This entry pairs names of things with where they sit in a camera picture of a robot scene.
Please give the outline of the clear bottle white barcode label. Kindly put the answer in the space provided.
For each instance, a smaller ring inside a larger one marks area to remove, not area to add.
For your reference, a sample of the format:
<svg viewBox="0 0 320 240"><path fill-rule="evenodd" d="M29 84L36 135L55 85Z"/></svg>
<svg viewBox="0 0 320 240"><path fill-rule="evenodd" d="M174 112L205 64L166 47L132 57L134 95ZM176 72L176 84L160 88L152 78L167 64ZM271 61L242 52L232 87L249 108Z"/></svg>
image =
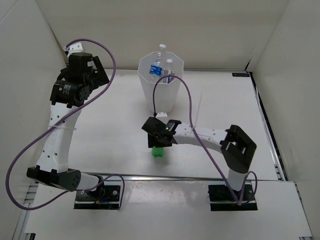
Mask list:
<svg viewBox="0 0 320 240"><path fill-rule="evenodd" d="M170 84L173 80L172 75L174 75L174 66L173 66L173 60L168 58L166 60L166 64L164 66L164 69L162 70L162 76L167 76L166 78L163 78L160 83L163 84Z"/></svg>

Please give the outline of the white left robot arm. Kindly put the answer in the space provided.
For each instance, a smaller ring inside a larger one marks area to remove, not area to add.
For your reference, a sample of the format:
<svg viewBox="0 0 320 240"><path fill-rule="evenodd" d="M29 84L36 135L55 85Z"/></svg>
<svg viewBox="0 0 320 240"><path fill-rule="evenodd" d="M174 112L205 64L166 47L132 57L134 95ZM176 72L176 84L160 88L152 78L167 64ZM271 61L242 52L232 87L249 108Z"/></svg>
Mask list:
<svg viewBox="0 0 320 240"><path fill-rule="evenodd" d="M60 71L50 95L49 134L42 153L26 175L43 185L68 192L82 191L93 200L105 195L103 178L69 167L69 150L81 107L92 91L110 82L98 56L75 52Z"/></svg>

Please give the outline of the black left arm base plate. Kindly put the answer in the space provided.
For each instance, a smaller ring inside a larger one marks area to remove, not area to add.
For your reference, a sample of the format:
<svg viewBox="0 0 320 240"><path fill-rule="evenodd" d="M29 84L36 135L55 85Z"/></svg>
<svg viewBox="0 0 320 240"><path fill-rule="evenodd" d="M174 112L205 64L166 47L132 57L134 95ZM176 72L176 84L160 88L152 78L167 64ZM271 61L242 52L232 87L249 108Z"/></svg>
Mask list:
<svg viewBox="0 0 320 240"><path fill-rule="evenodd" d="M123 200L123 181L107 180L95 191L77 192L75 210L120 210Z"/></svg>

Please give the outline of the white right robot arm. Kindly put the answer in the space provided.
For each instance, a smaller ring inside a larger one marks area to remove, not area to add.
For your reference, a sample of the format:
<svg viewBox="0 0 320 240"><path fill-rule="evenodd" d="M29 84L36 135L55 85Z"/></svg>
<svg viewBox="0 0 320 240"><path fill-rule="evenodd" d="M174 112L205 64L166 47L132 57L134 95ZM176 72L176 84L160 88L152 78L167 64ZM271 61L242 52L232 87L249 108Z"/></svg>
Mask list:
<svg viewBox="0 0 320 240"><path fill-rule="evenodd" d="M229 184L225 186L224 193L230 200L242 195L257 144L238 125L232 124L228 129L210 129L193 127L173 119L164 123L151 116L141 129L148 135L149 148L192 145L222 154L229 168Z"/></svg>

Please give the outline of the clear bottle blue label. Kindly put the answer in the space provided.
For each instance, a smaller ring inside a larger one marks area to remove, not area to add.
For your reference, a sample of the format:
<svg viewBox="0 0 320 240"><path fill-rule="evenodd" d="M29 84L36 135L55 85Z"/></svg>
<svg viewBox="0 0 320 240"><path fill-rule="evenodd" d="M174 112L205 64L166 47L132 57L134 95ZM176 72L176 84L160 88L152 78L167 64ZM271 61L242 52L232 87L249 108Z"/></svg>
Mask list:
<svg viewBox="0 0 320 240"><path fill-rule="evenodd" d="M153 62L150 65L149 76L147 78L149 83L156 83L162 74L164 60L166 58L166 47L165 44L160 44L158 51L154 53Z"/></svg>

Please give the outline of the green plastic soda bottle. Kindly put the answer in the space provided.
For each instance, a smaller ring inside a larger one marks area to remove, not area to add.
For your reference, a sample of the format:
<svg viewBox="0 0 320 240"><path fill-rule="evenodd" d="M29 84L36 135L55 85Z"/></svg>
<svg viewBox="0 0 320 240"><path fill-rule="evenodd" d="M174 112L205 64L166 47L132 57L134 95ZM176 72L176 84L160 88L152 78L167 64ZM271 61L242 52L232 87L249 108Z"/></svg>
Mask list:
<svg viewBox="0 0 320 240"><path fill-rule="evenodd" d="M163 147L153 147L152 150L151 150L151 155L154 157L154 158L162 158L164 156L164 148Z"/></svg>

